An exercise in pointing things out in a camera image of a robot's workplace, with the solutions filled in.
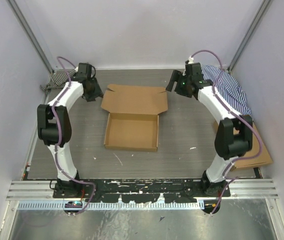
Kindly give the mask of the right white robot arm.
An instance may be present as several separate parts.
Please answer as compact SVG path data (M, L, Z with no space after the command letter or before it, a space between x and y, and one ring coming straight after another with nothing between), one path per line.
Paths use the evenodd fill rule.
M207 197L215 196L226 185L226 175L238 157L252 149L252 118L235 113L211 80L205 80L200 63L190 60L185 70L174 70L166 90L184 97L195 97L218 123L214 147L216 156L204 171L200 189Z

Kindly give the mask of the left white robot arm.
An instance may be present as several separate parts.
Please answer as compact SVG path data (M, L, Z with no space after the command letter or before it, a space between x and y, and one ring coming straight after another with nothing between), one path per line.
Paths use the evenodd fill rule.
M94 102L104 94L95 77L96 69L91 64L79 63L73 76L66 75L68 82L60 93L49 103L37 107L37 130L38 138L50 150L57 168L54 191L75 199L81 195L84 183L80 181L72 160L72 127L68 111L79 98Z

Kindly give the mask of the grey striped cloth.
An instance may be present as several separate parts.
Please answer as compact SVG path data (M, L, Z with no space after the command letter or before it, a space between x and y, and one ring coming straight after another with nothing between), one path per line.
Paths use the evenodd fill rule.
M40 89L47 95L50 90L63 89L69 82L69 77L72 77L77 71L75 69L66 72L54 73L50 76L49 82L46 85L40 85Z

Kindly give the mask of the blue striped cloth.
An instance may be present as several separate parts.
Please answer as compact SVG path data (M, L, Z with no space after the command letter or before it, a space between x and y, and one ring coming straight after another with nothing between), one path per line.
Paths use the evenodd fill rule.
M232 75L210 65L202 65L201 69L204 79L215 83L218 92L230 106L242 115L251 115L247 95Z

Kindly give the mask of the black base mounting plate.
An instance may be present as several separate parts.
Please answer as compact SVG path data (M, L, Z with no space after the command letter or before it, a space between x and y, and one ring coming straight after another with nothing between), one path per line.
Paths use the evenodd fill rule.
M226 182L219 183L217 188L207 190L204 184L196 178L171 178L171 179L90 179L95 185L78 184L74 182L62 186L60 181L54 186L53 198L80 198L92 203L155 203L162 196L165 203L194 203L199 197L229 197L230 190L223 188Z

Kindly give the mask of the right aluminium corner post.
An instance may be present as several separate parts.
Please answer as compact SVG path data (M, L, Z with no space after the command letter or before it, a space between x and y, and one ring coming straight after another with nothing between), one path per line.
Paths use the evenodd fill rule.
M234 57L232 58L227 70L229 73L232 73L234 70L235 66L237 65L240 57L242 56L245 48L249 44L250 40L252 39L254 33L256 32L258 26L260 25L263 17L267 13L269 7L273 3L273 0L263 0L261 2L261 5L259 6L257 12L254 15L254 18L252 19L249 28L247 29L242 41L240 42L240 45L238 46Z

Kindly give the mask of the aluminium corner post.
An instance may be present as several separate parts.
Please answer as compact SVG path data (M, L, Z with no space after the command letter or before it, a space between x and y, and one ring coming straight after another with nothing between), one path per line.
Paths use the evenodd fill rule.
M34 47L38 57L48 70L50 74L54 73L54 69L52 65L49 62L49 59L47 58L46 54L44 53L43 48L41 47L38 39L36 38L36 35L34 34L31 26L29 25L25 15L23 14L21 8L19 7L16 0L7 0L7 3L9 7L11 8L13 14L15 15L16 19L20 23L22 29L24 30L26 36L28 37L30 43Z
M257 12L254 15L254 18L252 19L249 28L247 29L242 41L240 42L240 45L238 46L234 57L232 58L227 70L229 73L232 73L234 70L235 66L237 65L240 57L242 56L245 48L249 44L250 40L252 39L254 33L256 32L258 26L260 25L263 17L267 13L269 7L273 3L273 0L263 0L261 2L261 5L259 6Z

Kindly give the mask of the aluminium rail frame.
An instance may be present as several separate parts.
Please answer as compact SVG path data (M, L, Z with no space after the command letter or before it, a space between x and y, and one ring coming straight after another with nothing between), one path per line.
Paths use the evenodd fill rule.
M204 194L198 178L171 179L92 179L97 192L102 194L177 194L198 199L215 199L217 194ZM54 198L56 180L21 180L10 185L7 200L51 200ZM240 178L230 183L223 194L225 199L277 199L273 180Z

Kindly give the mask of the left aluminium corner post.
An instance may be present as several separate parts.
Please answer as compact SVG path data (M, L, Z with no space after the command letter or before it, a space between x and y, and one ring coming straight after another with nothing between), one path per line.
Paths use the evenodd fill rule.
M50 74L54 73L54 69L52 65L49 62L49 59L47 58L46 54L44 53L43 48L41 47L38 39L36 38L36 35L34 34L31 26L29 25L25 15L23 14L21 8L19 7L16 0L7 0L7 3L9 7L11 8L13 14L15 15L16 19L20 23L22 29L24 30L26 36L28 37L30 43L34 47L38 57L48 70Z

